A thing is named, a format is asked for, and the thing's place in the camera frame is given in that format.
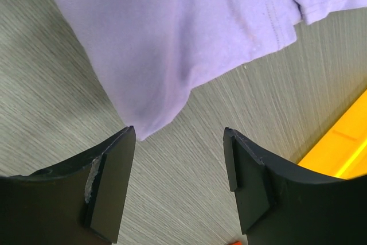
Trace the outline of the yellow plastic tray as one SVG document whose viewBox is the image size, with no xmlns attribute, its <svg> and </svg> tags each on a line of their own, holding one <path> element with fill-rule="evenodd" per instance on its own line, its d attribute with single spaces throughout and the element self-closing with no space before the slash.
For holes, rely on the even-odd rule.
<svg viewBox="0 0 367 245">
<path fill-rule="evenodd" d="M 366 105 L 364 92 L 298 165 L 345 180 L 366 175 Z"/>
</svg>

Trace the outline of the purple t shirt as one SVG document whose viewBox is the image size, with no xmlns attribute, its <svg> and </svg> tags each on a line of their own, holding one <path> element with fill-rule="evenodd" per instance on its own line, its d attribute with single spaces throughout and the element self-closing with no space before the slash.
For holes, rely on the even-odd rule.
<svg viewBox="0 0 367 245">
<path fill-rule="evenodd" d="M 143 140 L 192 89 L 296 41 L 295 26 L 366 0 L 54 0 L 122 121 Z"/>
</svg>

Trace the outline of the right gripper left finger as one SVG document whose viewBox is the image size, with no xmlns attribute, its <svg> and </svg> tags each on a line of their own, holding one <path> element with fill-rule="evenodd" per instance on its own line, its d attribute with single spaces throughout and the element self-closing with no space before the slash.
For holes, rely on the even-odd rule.
<svg viewBox="0 0 367 245">
<path fill-rule="evenodd" d="M 2 244 L 115 244 L 135 152 L 126 127 L 28 176 L 1 178 Z"/>
</svg>

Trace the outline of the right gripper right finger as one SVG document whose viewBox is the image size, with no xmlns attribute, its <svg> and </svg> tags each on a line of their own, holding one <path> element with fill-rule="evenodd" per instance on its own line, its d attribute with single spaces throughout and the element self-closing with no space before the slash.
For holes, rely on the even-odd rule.
<svg viewBox="0 0 367 245">
<path fill-rule="evenodd" d="M 229 188 L 249 244 L 365 244 L 366 177 L 303 168 L 237 130 L 223 136 Z"/>
</svg>

